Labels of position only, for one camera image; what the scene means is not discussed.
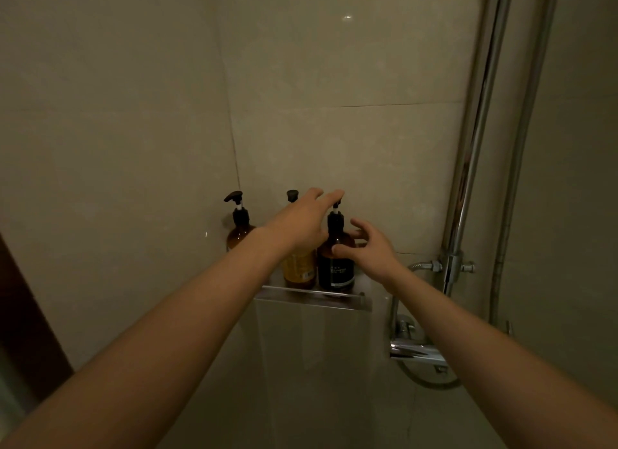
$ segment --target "shelf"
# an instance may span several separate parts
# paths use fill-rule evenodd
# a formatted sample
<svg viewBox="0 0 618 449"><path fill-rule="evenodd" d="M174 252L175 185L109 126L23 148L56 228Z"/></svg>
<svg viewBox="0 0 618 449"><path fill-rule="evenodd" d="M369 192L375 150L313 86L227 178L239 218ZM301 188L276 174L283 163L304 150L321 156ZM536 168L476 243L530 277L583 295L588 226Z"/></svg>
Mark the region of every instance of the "shelf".
<svg viewBox="0 0 618 449"><path fill-rule="evenodd" d="M314 286L312 289L288 288L281 269L277 269L268 283L259 290L255 299L371 312L371 298L368 297L370 289L371 280L358 269L355 274L354 288L350 293L333 293L319 286Z"/></svg>

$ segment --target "person's left hand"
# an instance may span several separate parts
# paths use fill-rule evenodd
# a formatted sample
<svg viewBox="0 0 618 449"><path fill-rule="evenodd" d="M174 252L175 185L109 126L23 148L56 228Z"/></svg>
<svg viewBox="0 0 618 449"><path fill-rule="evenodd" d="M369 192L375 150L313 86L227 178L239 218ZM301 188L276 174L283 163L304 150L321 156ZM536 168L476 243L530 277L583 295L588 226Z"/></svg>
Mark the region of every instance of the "person's left hand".
<svg viewBox="0 0 618 449"><path fill-rule="evenodd" d="M312 187L266 224L289 253L309 252L328 239L328 231L321 227L322 219L328 208L341 200L344 191L337 189L319 198L323 193Z"/></svg>

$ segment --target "person's right arm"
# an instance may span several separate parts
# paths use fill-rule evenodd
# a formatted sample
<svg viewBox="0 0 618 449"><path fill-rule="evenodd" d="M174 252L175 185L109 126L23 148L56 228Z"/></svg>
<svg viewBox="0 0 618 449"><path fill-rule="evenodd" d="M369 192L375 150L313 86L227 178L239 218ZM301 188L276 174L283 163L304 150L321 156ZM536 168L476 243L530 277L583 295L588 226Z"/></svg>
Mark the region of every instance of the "person's right arm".
<svg viewBox="0 0 618 449"><path fill-rule="evenodd" d="M509 448L618 448L618 413L505 333L422 281L366 221L363 249L333 246L414 315Z"/></svg>

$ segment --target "label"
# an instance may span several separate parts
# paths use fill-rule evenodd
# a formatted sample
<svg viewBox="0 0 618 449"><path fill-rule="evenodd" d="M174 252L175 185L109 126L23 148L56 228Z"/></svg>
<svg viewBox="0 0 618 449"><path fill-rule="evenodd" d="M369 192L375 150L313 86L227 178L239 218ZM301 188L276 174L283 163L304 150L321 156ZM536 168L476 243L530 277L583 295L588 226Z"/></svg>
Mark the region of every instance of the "label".
<svg viewBox="0 0 618 449"><path fill-rule="evenodd" d="M318 256L320 286L326 289L343 289L354 282L354 262L349 258Z"/></svg>
<svg viewBox="0 0 618 449"><path fill-rule="evenodd" d="M283 276L291 283L304 283L315 277L313 252L292 254L282 264Z"/></svg>

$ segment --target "amber bottle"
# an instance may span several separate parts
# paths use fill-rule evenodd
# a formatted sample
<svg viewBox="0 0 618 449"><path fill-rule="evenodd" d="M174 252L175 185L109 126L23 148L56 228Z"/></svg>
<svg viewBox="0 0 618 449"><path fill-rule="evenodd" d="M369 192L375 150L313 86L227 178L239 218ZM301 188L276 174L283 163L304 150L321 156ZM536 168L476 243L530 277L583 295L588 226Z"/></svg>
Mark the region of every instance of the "amber bottle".
<svg viewBox="0 0 618 449"><path fill-rule="evenodd" d="M332 206L328 215L328 239L318 248L318 281L329 291L349 291L354 286L354 262L349 258L335 258L332 254L335 244L356 247L354 239L344 232L344 215L338 210L340 203Z"/></svg>
<svg viewBox="0 0 618 449"><path fill-rule="evenodd" d="M247 234L255 229L255 226L251 226L249 224L249 212L242 206L241 191L232 192L223 201L234 201L237 205L232 212L232 218L234 219L234 224L236 227L230 231L228 234L228 240L226 241L228 250L230 250L234 249L239 242L245 239Z"/></svg>
<svg viewBox="0 0 618 449"><path fill-rule="evenodd" d="M298 191L287 192L287 201L294 203L298 200ZM309 289L315 284L316 266L315 251L295 252L281 264L283 278L289 288Z"/></svg>

